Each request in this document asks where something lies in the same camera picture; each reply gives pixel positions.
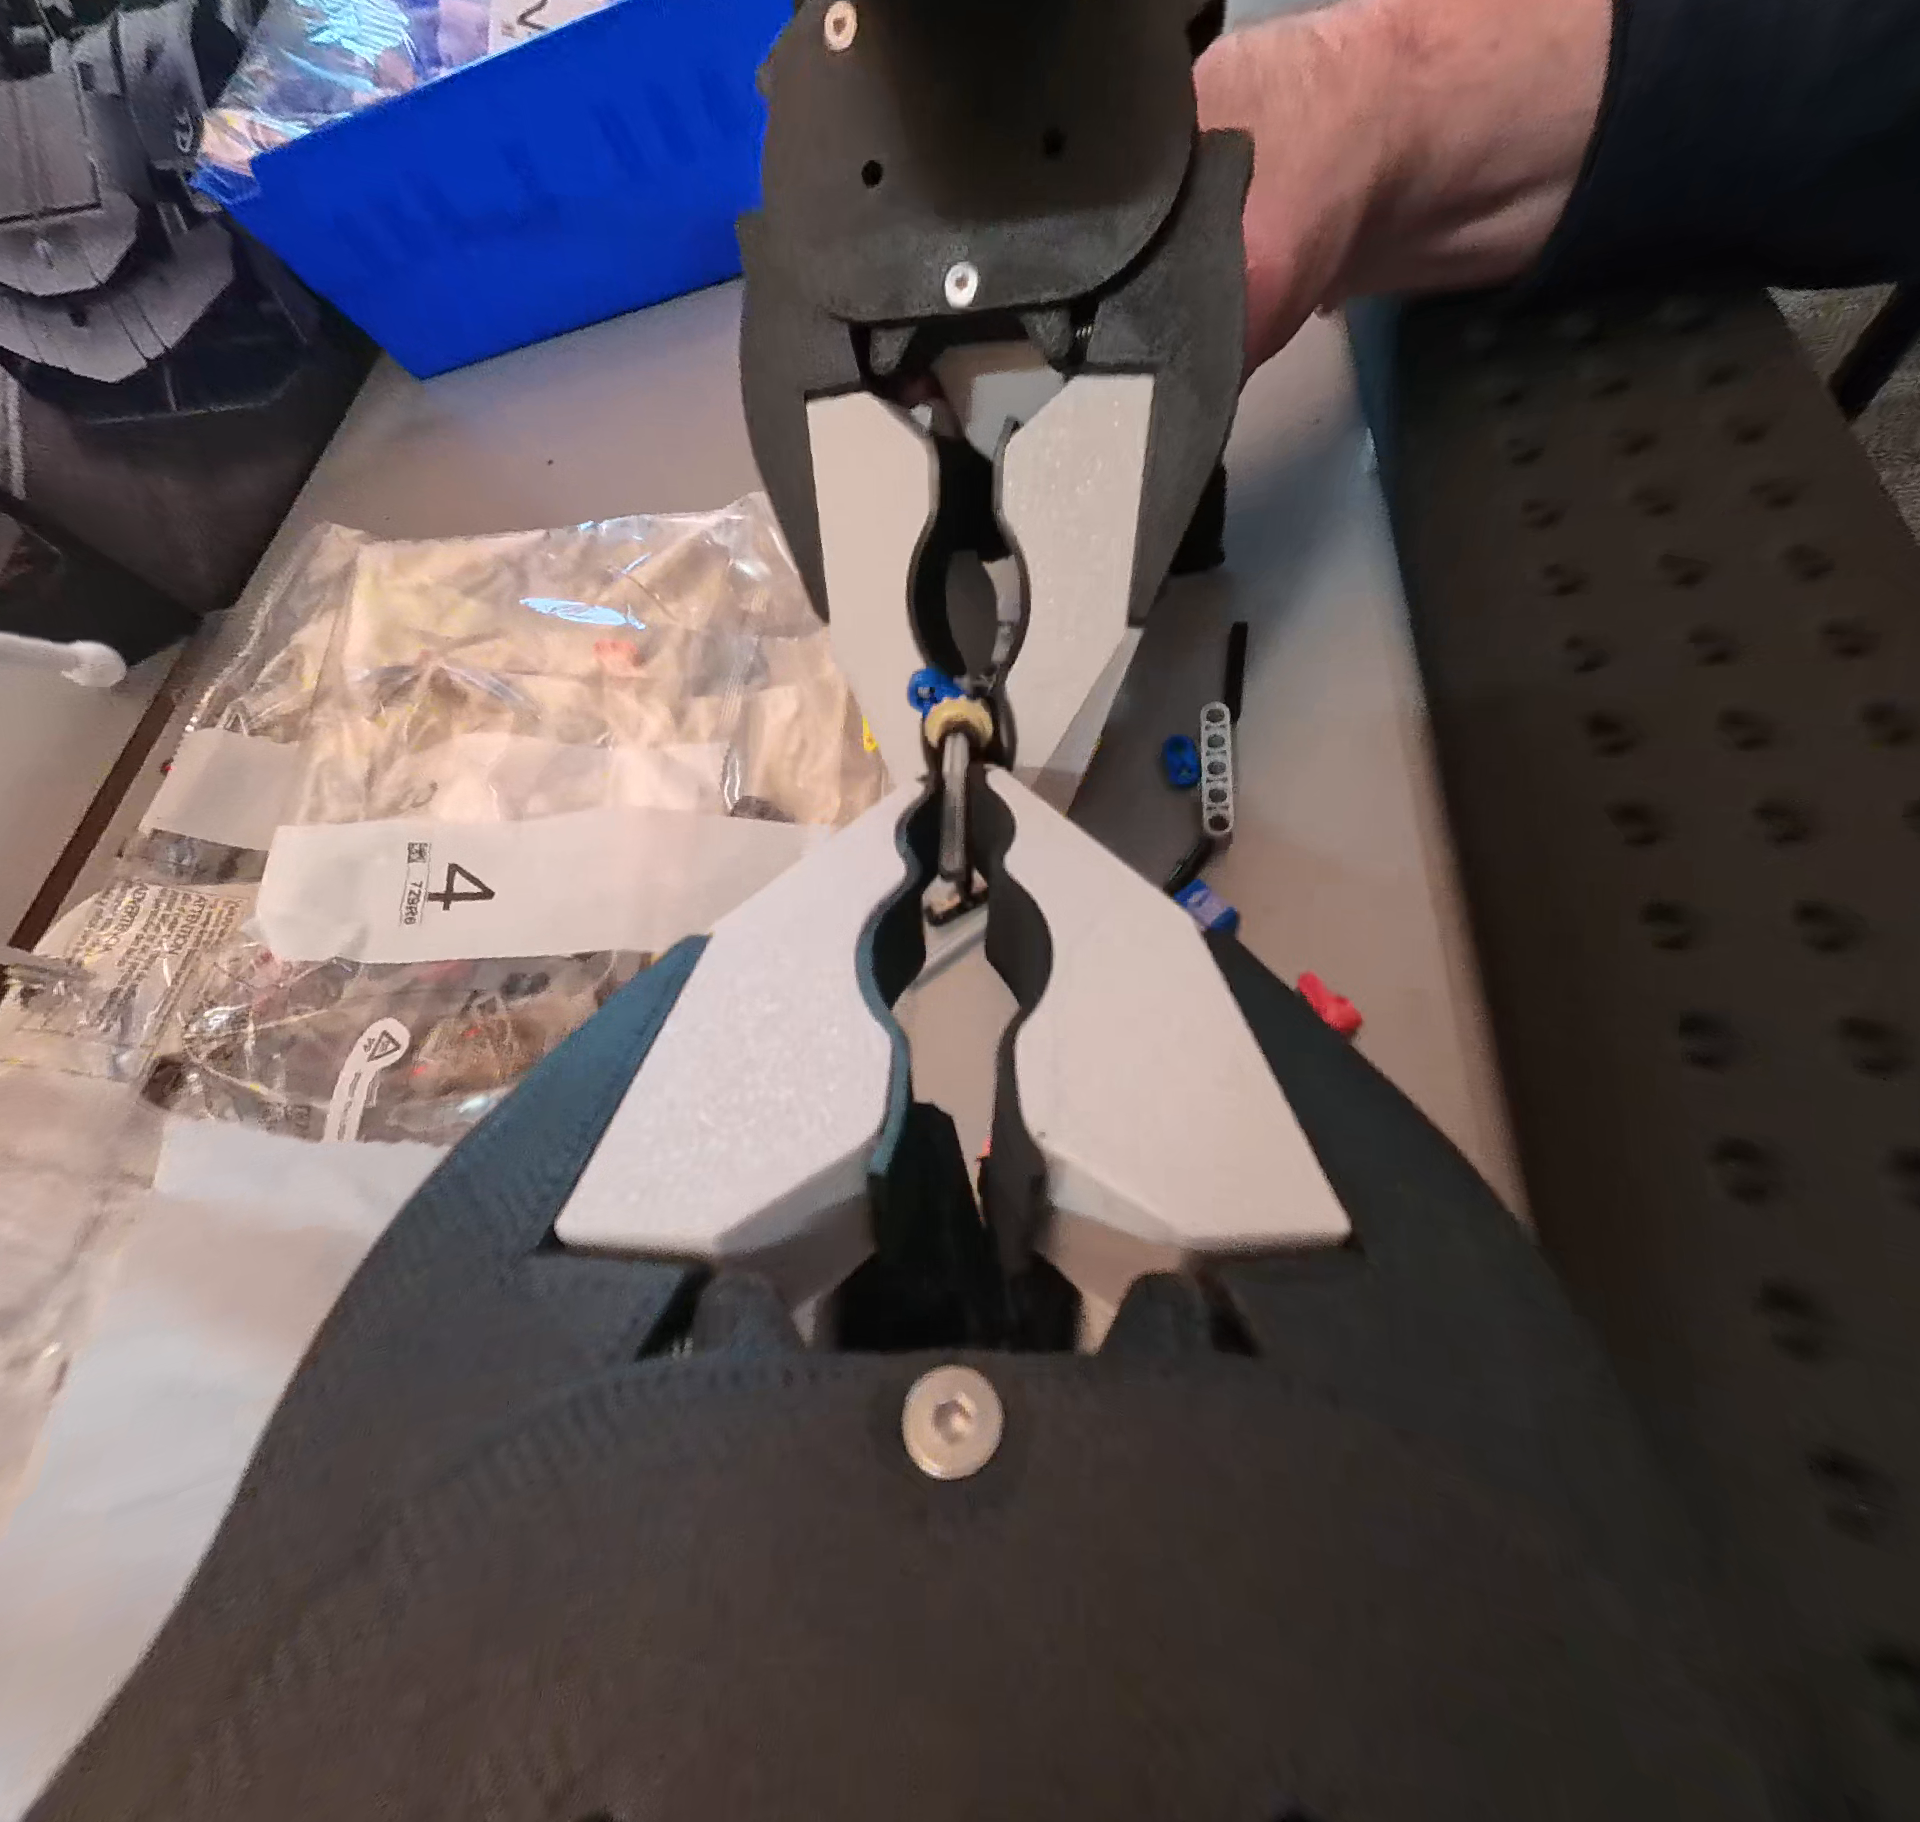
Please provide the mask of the black lego set box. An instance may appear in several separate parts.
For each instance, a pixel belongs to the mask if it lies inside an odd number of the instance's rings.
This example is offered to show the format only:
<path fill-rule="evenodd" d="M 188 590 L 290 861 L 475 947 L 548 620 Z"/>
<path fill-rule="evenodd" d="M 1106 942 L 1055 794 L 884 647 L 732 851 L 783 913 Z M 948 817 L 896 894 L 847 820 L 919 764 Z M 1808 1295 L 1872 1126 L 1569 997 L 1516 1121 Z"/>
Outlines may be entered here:
<path fill-rule="evenodd" d="M 199 193 L 270 0 L 3 0 L 3 627 L 141 665 L 241 595 L 370 345 Z"/>

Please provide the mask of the black dimpled mat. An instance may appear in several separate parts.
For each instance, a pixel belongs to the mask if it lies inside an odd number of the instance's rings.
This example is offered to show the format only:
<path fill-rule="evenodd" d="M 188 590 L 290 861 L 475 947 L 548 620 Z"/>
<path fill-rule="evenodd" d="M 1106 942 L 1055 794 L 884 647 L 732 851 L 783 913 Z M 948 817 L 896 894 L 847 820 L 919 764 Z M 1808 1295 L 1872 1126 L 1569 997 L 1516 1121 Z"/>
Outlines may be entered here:
<path fill-rule="evenodd" d="M 1917 542 L 1765 295 L 1357 322 L 1537 1232 L 1795 1818 L 1917 1818 Z"/>

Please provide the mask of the black lego gear frame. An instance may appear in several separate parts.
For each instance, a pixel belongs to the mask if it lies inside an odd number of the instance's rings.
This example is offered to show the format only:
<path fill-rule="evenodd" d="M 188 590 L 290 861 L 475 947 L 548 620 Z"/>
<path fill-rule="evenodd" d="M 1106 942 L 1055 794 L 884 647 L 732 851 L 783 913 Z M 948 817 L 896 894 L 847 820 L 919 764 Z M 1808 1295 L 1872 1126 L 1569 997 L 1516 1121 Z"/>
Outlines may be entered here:
<path fill-rule="evenodd" d="M 917 670 L 906 698 L 919 717 L 922 753 L 940 805 L 934 880 L 924 900 L 926 923 L 944 930 L 981 907 L 973 860 L 973 775 L 999 747 L 991 700 L 942 670 Z"/>

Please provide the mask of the person's right hand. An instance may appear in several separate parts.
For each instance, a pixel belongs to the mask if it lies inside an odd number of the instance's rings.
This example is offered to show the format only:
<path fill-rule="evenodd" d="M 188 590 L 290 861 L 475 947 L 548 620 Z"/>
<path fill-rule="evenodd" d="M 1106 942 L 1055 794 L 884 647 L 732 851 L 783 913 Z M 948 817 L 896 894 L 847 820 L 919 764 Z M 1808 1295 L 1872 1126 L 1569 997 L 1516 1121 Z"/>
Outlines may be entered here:
<path fill-rule="evenodd" d="M 1613 0 L 1342 0 L 1225 33 L 1204 130 L 1254 143 L 1245 371 L 1351 299 L 1526 273 L 1571 203 Z"/>

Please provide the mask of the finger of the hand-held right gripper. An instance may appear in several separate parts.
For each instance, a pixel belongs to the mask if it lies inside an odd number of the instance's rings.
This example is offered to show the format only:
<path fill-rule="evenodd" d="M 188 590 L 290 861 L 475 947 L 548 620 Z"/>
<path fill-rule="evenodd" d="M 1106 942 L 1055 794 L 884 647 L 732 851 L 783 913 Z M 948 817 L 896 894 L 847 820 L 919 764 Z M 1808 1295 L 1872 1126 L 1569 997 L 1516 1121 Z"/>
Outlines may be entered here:
<path fill-rule="evenodd" d="M 948 607 L 951 549 L 934 539 L 942 448 L 877 396 L 806 408 L 835 658 L 880 743 L 922 743 L 911 683 L 964 671 Z"/>
<path fill-rule="evenodd" d="M 1139 647 L 1130 605 L 1152 416 L 1152 378 L 1080 376 L 999 445 L 994 516 L 1020 563 L 999 696 L 1013 769 L 1046 804 L 1077 796 Z"/>

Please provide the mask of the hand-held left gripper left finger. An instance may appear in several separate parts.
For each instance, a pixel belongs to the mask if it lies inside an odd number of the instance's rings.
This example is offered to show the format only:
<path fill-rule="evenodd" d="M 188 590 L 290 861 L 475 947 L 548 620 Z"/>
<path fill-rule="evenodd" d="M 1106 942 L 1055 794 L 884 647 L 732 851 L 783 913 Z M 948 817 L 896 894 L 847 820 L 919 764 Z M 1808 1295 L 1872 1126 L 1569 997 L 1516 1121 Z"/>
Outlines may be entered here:
<path fill-rule="evenodd" d="M 787 1307 L 872 1254 L 915 1098 L 895 1008 L 926 964 L 942 812 L 887 794 L 726 914 L 557 1216 L 565 1247 L 747 1271 Z"/>

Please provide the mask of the blue plastic bin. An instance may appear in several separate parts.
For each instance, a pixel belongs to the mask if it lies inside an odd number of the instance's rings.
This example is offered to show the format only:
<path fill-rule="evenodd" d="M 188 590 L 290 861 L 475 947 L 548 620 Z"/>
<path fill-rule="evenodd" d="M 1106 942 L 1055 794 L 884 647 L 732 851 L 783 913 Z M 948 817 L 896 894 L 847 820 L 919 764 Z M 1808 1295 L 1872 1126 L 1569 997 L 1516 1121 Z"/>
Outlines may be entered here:
<path fill-rule="evenodd" d="M 616 0 L 257 156 L 217 203 L 415 378 L 739 273 L 795 0 Z"/>

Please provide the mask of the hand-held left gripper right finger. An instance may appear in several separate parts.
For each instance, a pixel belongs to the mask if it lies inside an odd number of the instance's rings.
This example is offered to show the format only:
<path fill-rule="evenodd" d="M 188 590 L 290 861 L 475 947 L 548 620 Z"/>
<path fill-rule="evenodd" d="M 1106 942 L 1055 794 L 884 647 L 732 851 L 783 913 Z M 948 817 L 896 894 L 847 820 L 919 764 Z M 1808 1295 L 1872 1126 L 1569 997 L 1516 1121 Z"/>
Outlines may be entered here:
<path fill-rule="evenodd" d="M 1009 1261 L 1336 1249 L 1351 1223 L 1185 911 L 1006 769 L 981 779 Z"/>

